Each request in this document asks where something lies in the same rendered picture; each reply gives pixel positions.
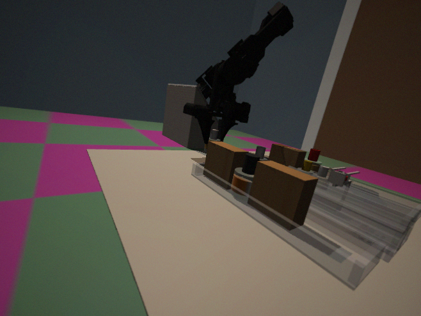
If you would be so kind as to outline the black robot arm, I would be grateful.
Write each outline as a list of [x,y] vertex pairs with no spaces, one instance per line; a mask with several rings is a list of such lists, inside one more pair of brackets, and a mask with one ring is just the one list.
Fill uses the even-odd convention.
[[[241,84],[245,78],[250,78],[259,66],[259,62],[265,56],[266,47],[279,35],[283,36],[293,28],[293,16],[287,6],[277,2],[262,20],[260,29],[247,39],[240,39],[227,53],[230,56],[226,61],[221,60],[214,66],[210,66],[198,79],[201,93],[207,99],[211,98],[209,89],[212,85],[234,88]],[[206,75],[204,79],[203,75]],[[210,87],[211,88],[210,88]],[[237,103],[236,97],[226,98],[223,93],[216,103],[215,112],[222,112],[229,120],[242,121],[244,116],[250,113],[251,105],[247,102]]]

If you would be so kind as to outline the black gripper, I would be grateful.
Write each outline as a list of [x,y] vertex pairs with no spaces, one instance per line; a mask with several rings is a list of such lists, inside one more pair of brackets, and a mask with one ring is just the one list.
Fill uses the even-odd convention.
[[229,120],[223,113],[213,112],[216,108],[216,103],[219,100],[220,96],[225,93],[227,99],[231,99],[232,95],[235,96],[236,93],[233,93],[232,88],[224,87],[224,86],[217,86],[212,85],[212,89],[209,89],[210,102],[209,105],[206,106],[198,105],[198,104],[191,104],[187,103],[184,106],[183,113],[187,115],[194,116],[198,119],[198,123],[200,125],[202,136],[205,144],[208,144],[211,126],[215,122],[212,120],[213,116],[222,117],[222,120],[219,119],[218,121],[218,139],[223,141],[227,132],[230,130],[231,127],[237,125],[235,120]]

